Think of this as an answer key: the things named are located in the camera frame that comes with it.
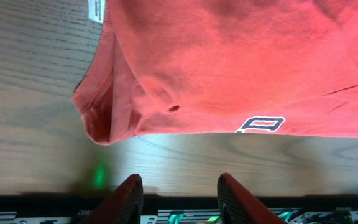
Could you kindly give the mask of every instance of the wood grain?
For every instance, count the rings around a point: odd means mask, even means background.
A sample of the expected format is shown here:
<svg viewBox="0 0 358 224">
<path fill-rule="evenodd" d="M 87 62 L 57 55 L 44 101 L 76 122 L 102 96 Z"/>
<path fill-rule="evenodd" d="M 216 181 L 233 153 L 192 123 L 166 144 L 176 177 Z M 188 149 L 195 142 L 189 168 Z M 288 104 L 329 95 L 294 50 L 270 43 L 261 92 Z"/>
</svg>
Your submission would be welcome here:
<svg viewBox="0 0 358 224">
<path fill-rule="evenodd" d="M 0 0 L 0 194 L 90 187 L 109 164 L 110 186 L 140 173 L 146 192 L 216 195 L 230 172 L 257 195 L 358 194 L 358 139 L 256 134 L 142 136 L 93 144 L 71 95 L 101 25 L 86 0 Z"/>
</svg>

